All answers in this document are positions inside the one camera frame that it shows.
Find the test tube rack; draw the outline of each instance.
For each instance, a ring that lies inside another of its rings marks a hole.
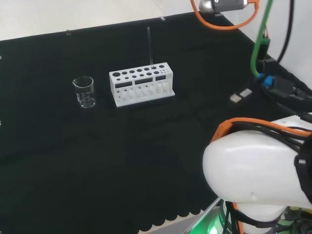
[[[173,72],[168,63],[110,72],[117,107],[174,96]]]

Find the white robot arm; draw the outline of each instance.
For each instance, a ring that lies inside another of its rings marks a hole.
[[[297,116],[275,121],[284,126],[312,129]],[[287,206],[312,209],[301,190],[294,158],[298,153],[280,141],[256,131],[239,131],[212,142],[204,152],[203,170],[211,189],[239,211],[262,222],[278,218]],[[223,229],[220,222],[218,233]],[[248,234],[270,228],[243,223]]]

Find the black cable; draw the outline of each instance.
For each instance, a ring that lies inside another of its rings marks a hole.
[[[284,143],[285,145],[287,145],[292,150],[294,150],[296,152],[300,151],[300,148],[298,146],[296,146],[295,144],[291,143],[289,141],[289,138],[286,138],[286,137],[284,137],[278,133],[272,132],[271,130],[268,130],[266,128],[256,127],[256,126],[249,124],[249,123],[239,123],[239,124],[234,123],[233,124],[233,127],[237,127],[237,126],[239,127],[239,130],[254,130],[254,131],[259,131],[259,132],[265,133],[266,135]]]
[[[299,135],[296,135],[296,134],[292,134],[292,133],[289,133],[289,132],[285,132],[283,130],[280,130],[280,129],[276,129],[274,127],[271,127],[271,126],[268,126],[268,125],[265,125],[265,124],[260,124],[260,123],[251,123],[252,125],[255,125],[255,126],[260,126],[260,127],[264,127],[264,128],[268,128],[272,131],[275,131],[277,133],[280,133],[281,135],[283,136],[286,136],[286,137],[291,137],[291,138],[294,138],[294,139],[297,139],[297,140],[306,140],[307,137],[306,136],[299,136]]]
[[[306,128],[300,128],[300,127],[288,127],[288,128],[298,129],[298,130],[302,130],[302,131],[306,131],[306,132],[312,132],[311,129],[306,129]]]
[[[264,87],[263,85],[261,85],[261,91],[262,93],[273,103],[275,103],[281,110],[283,110],[284,112],[286,112],[287,114],[291,114],[292,116],[297,115],[297,112],[294,111],[293,109],[279,103],[278,101],[276,101],[272,95],[268,92],[267,88]]]
[[[270,131],[270,130],[273,129],[273,131],[275,131],[275,132],[276,132],[276,130],[277,130],[277,129],[274,130],[274,128],[271,129],[270,127],[264,127],[264,129],[267,129],[268,131]],[[299,141],[296,141],[296,140],[294,140],[294,139],[292,139],[292,138],[288,138],[287,136],[286,136],[285,140],[287,140],[290,144],[293,144],[293,145],[298,146],[298,147],[301,147],[301,146],[303,145],[303,144],[300,143]]]
[[[283,59],[285,52],[287,50],[290,38],[291,38],[291,34],[292,34],[292,30],[293,30],[293,14],[294,14],[294,0],[290,0],[289,19],[288,19],[288,28],[287,28],[286,39],[284,42],[282,52],[276,61],[276,68],[280,64],[281,60]]]
[[[222,234],[225,234],[225,233],[226,233],[226,229],[228,228],[229,214],[230,214],[230,210],[227,209],[227,210],[226,210],[225,221],[224,221],[224,228],[223,228]]]
[[[293,228],[294,222],[292,222],[290,225],[284,226],[284,225],[277,225],[278,228],[276,229],[277,233],[281,233],[287,230],[290,230]]]

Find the black cloth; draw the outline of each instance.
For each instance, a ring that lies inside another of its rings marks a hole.
[[[148,65],[148,26],[175,97],[117,109],[108,73]],[[206,209],[216,195],[202,155],[218,124],[285,116],[257,92],[229,105],[252,48],[192,13],[0,42],[0,231],[136,234]],[[83,75],[95,81],[90,110],[72,85]]]

